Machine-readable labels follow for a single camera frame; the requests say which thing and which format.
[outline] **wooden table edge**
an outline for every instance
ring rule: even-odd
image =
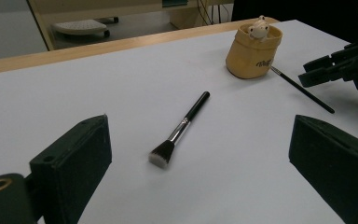
[[[237,30],[241,25],[254,22],[255,20],[257,19],[232,21],[209,26],[159,33],[155,35],[143,35],[69,49],[57,49],[53,51],[4,58],[0,59],[0,73],[44,64],[59,63],[124,49],[134,49],[190,37],[233,31]],[[278,22],[273,18],[266,18],[266,20],[268,23]]]

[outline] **brush bristles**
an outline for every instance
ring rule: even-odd
[[[165,169],[170,162],[175,144],[166,140],[149,153],[149,161],[156,166]]]

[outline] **thin black brush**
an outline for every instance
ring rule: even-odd
[[[316,104],[318,104],[319,106],[323,107],[325,110],[327,110],[328,112],[334,114],[335,111],[333,108],[331,108],[330,106],[328,106],[327,104],[325,104],[323,101],[321,101],[320,99],[316,98],[316,96],[312,95],[309,91],[306,91],[304,88],[302,88],[300,85],[298,85],[296,82],[294,82],[292,79],[290,79],[290,77],[288,77],[287,75],[285,75],[283,72],[281,72],[280,70],[278,70],[278,68],[271,66],[271,70],[276,73],[278,76],[282,77],[284,80],[286,80],[287,82],[289,82],[290,84],[292,84],[292,86],[296,87],[299,91],[301,91],[302,93],[304,93],[306,96],[308,96],[311,100],[313,100]]]
[[[209,96],[210,93],[205,91],[201,95],[199,100],[193,105],[193,107],[191,107],[191,109],[185,115],[185,118],[176,127],[170,137],[149,153],[149,161],[151,163],[163,169],[168,166],[176,143],[179,141],[182,134],[185,132],[188,125],[191,123],[191,120],[196,117],[197,113],[200,111]]]

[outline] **silver brush ferrule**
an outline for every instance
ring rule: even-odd
[[[184,118],[182,122],[176,127],[176,129],[171,133],[170,137],[168,138],[169,141],[173,142],[175,145],[186,131],[188,125],[190,124],[190,120]]]

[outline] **gray wall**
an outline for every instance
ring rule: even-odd
[[[0,0],[0,59],[47,51],[26,0]]]

